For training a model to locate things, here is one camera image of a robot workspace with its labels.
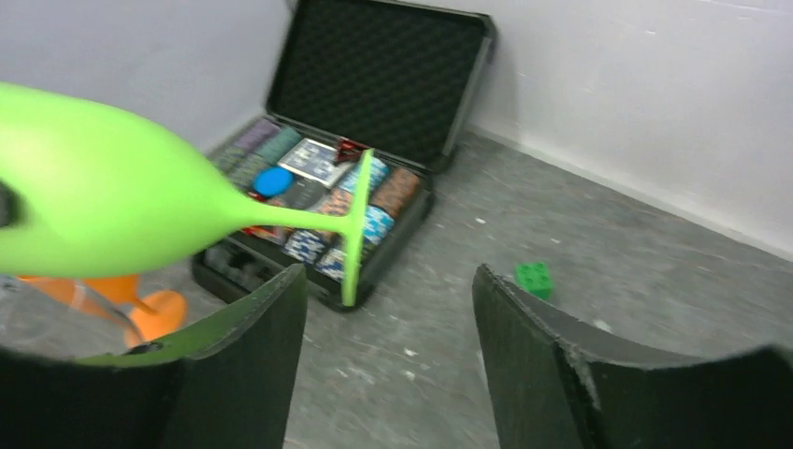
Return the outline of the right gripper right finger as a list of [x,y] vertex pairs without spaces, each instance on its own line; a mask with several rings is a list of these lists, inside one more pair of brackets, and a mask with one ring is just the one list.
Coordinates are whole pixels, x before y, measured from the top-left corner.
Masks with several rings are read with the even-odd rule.
[[472,301],[503,448],[788,448],[792,352],[721,357],[616,336],[477,268]]

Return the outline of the green wine glass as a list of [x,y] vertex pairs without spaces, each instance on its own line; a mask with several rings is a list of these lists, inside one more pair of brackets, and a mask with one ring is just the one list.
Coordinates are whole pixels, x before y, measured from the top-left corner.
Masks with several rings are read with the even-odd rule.
[[344,216],[240,192],[189,142],[135,113],[19,84],[1,86],[1,270],[105,278],[170,265],[242,228],[342,234],[342,301],[356,301],[372,150]]

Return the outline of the orange wine glass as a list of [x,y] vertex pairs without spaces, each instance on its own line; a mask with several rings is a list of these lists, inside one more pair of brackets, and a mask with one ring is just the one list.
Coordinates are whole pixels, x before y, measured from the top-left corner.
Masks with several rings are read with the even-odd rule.
[[99,296],[124,309],[139,327],[146,339],[135,346],[128,346],[132,338],[124,331],[125,344],[129,349],[157,340],[177,331],[186,316],[187,301],[174,290],[158,290],[145,297],[138,295],[138,274],[75,280],[83,282]]

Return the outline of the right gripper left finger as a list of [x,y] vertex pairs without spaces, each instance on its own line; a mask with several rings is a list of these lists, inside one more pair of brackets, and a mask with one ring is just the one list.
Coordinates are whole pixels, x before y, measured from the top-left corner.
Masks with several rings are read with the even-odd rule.
[[1,352],[5,448],[280,448],[308,306],[300,265],[123,355]]

